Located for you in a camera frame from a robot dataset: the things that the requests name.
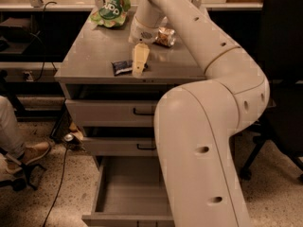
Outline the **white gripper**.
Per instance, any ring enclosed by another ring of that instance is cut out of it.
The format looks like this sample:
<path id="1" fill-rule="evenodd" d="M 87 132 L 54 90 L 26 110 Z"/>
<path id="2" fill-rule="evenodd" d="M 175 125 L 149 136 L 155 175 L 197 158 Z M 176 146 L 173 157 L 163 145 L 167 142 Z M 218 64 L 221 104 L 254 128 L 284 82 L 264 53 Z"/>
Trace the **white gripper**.
<path id="1" fill-rule="evenodd" d="M 150 54 L 150 49 L 146 44 L 155 42 L 158 34 L 159 23 L 155 17 L 139 17 L 134 16 L 129 35 L 129 42 L 137 44 L 133 50 L 133 71 L 135 78 L 139 78 L 144 70 Z"/>

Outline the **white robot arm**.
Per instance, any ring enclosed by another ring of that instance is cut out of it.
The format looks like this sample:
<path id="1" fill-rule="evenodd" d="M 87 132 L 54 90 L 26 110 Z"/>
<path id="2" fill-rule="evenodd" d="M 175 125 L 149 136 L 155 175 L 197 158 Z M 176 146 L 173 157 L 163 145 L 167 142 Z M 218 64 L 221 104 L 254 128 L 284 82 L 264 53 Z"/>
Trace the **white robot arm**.
<path id="1" fill-rule="evenodd" d="M 201 81 L 159 100 L 154 135 L 175 227 L 252 227 L 229 139 L 252 125 L 269 100 L 255 61 L 188 0 L 141 0 L 130 38 L 167 18 L 202 69 Z"/>

